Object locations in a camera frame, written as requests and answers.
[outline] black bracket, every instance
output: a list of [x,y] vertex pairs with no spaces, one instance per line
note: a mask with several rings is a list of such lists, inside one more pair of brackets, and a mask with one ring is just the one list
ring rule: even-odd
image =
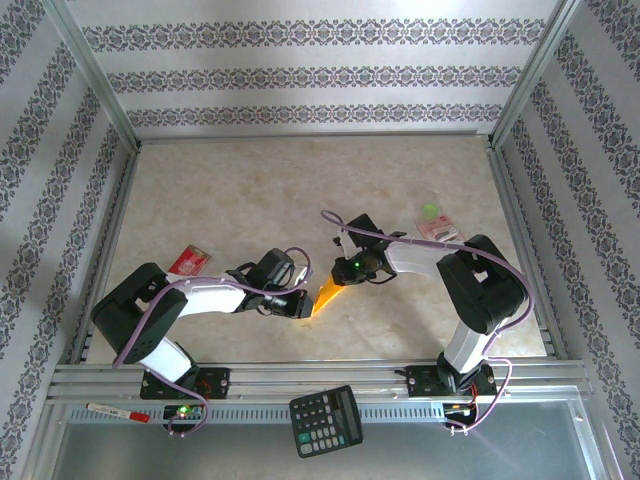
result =
[[[402,375],[406,377],[407,391],[410,398],[451,397],[453,395],[440,380],[436,365],[410,365],[405,368]],[[483,364],[480,367],[480,371],[474,377],[473,383],[478,388],[478,395],[494,396],[498,393],[493,369],[487,364]]]
[[[229,391],[230,373],[231,370],[228,368],[201,367],[196,376],[193,391],[207,400],[224,400],[227,398],[227,392]],[[146,371],[142,376],[140,398],[143,400],[189,400],[190,402],[197,402],[193,397],[174,390]]]

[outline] calculator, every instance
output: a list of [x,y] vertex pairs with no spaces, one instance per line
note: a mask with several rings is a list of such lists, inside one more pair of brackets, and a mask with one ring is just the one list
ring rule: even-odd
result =
[[314,457],[362,443],[362,422],[351,387],[296,398],[289,403],[298,455]]

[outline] red card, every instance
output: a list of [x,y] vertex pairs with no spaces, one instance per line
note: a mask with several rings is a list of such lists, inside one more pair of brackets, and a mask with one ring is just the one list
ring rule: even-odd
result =
[[203,252],[198,247],[189,245],[185,248],[182,255],[175,261],[169,272],[184,277],[192,277],[198,275],[205,265],[209,262],[211,255]]

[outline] calculator keypad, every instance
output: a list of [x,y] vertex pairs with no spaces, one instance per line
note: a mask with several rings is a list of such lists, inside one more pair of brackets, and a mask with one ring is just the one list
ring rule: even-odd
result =
[[[351,397],[347,396],[345,390],[348,390]],[[346,405],[350,403],[345,400],[347,398],[351,399],[353,405]],[[357,408],[354,408],[355,401],[352,398],[353,393],[349,387],[340,387],[291,402],[293,430],[298,454],[301,457],[320,455],[362,442],[361,431],[356,432],[355,441],[351,443],[346,441],[346,438],[351,436],[348,436],[346,430],[346,411],[341,409],[347,409],[350,412],[355,410],[357,413]]]

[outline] small green object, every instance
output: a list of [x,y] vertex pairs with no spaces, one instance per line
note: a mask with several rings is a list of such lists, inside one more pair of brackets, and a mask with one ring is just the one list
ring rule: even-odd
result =
[[438,216],[438,206],[435,203],[426,203],[422,207],[422,214],[425,220],[431,220]]

